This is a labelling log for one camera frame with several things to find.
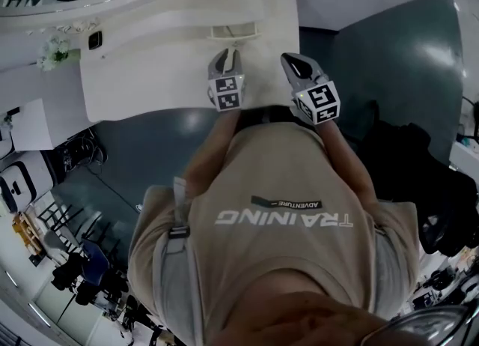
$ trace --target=ceiling light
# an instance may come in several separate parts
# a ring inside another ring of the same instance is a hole
[[[447,325],[447,326],[444,328],[444,330],[449,330],[449,329],[451,329],[454,325],[455,325],[455,323],[454,323],[454,322],[451,322],[449,325]]]
[[[444,342],[442,342],[440,344],[440,346],[446,346],[450,341],[452,341],[453,337],[449,337],[448,339],[446,339]]]
[[[439,335],[439,331],[435,331],[427,338],[427,340],[430,341],[431,339],[437,337],[438,335]]]
[[[45,325],[47,325],[48,327],[51,327],[50,324],[46,321],[46,319],[42,316],[42,314],[40,314],[40,312],[39,312],[38,310],[36,310],[36,308],[33,307],[33,305],[32,305],[31,303],[29,303],[28,305],[33,309],[33,311],[34,311],[35,313],[37,313],[37,315],[41,318],[41,320],[42,320],[43,322],[45,322]]]
[[[474,314],[471,316],[471,319],[476,318],[478,315],[479,315],[479,307],[476,309],[476,311],[474,312]]]
[[[12,283],[15,285],[16,288],[18,288],[18,285],[16,284],[15,280],[12,278],[12,276],[10,275],[10,273],[8,271],[5,271],[8,278],[10,278],[10,280],[12,281]]]

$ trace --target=gray floor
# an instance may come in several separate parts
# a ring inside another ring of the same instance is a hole
[[[367,103],[377,100],[382,119],[398,125],[417,123],[432,137],[432,155],[447,162],[460,118],[460,71],[424,47],[446,49],[460,64],[460,31],[452,0],[418,0],[336,36],[302,31],[300,37],[302,53],[317,59],[336,83],[342,99],[339,124],[346,133],[361,138],[367,132],[372,118]],[[171,185],[215,119],[213,110],[187,109],[102,122],[96,130],[109,160],[100,176],[78,169],[54,195],[103,212],[100,226],[112,224],[106,245],[120,239],[119,256],[125,262],[138,217],[135,205],[151,184]]]

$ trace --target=desk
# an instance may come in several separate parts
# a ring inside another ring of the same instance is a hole
[[[280,56],[299,51],[296,0],[263,0],[263,6],[266,18],[258,23],[262,36],[239,49],[247,80],[246,108],[291,105]],[[106,36],[109,28],[113,26],[108,23],[100,26]],[[207,97],[207,67],[231,43],[208,40],[209,33],[208,27],[164,31],[137,38],[103,60],[83,49],[80,68],[90,121],[163,109],[213,108]]]

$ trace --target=eyeglasses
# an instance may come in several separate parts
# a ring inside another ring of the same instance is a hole
[[[477,315],[479,300],[418,310],[367,335],[361,346],[445,346],[453,339],[465,339]]]

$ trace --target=beige t-shirt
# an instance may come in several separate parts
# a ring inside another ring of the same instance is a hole
[[[173,209],[170,189],[150,189],[130,248],[130,283],[154,314],[153,250],[174,224]],[[407,299],[418,274],[414,204],[380,203],[365,212],[319,137],[292,123],[239,133],[218,177],[192,202],[189,225],[206,342],[248,285],[278,269],[301,271],[339,302],[377,312],[375,228],[398,257],[393,306]]]

